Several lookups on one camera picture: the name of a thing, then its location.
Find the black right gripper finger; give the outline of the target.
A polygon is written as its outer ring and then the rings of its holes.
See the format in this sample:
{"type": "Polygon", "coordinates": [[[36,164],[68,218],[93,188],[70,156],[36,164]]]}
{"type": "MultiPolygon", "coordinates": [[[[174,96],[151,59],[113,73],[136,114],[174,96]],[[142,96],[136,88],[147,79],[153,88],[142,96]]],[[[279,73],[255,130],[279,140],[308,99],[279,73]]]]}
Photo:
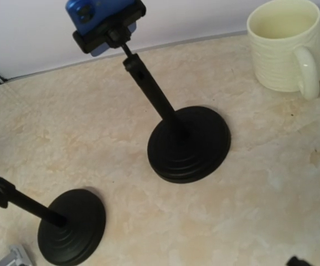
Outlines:
{"type": "Polygon", "coordinates": [[[292,257],[286,263],[287,266],[311,266],[308,262],[297,257],[292,257]]]}

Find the black stand holding blue phone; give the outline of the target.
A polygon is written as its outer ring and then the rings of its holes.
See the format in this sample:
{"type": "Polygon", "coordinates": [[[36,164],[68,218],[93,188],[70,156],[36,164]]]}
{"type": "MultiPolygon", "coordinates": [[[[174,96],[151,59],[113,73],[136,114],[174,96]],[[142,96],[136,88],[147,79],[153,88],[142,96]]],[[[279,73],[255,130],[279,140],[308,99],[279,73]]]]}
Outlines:
{"type": "Polygon", "coordinates": [[[162,119],[147,145],[154,172],[171,183],[191,183],[213,173],[230,150],[225,120],[204,106],[174,110],[138,54],[126,55],[123,65],[162,119]]]}

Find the black telescopic phone stand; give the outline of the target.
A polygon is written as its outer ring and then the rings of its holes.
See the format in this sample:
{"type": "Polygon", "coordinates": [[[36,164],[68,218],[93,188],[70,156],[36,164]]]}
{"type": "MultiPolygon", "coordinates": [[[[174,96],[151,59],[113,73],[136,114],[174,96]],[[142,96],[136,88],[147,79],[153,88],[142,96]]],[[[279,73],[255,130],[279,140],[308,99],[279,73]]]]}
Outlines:
{"type": "Polygon", "coordinates": [[[38,247],[53,265],[79,265],[97,249],[106,227],[103,202],[85,189],[69,190],[48,207],[0,177],[0,207],[9,203],[40,218],[38,247]]]}

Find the grey white folding phone stand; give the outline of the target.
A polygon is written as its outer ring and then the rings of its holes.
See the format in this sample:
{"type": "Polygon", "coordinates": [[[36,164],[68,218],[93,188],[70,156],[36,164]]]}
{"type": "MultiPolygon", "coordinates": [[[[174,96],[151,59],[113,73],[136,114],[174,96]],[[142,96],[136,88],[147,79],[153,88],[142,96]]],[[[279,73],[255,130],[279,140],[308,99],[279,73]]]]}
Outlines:
{"type": "Polygon", "coordinates": [[[0,266],[32,266],[33,263],[22,245],[10,245],[9,253],[0,260],[0,266]]]}

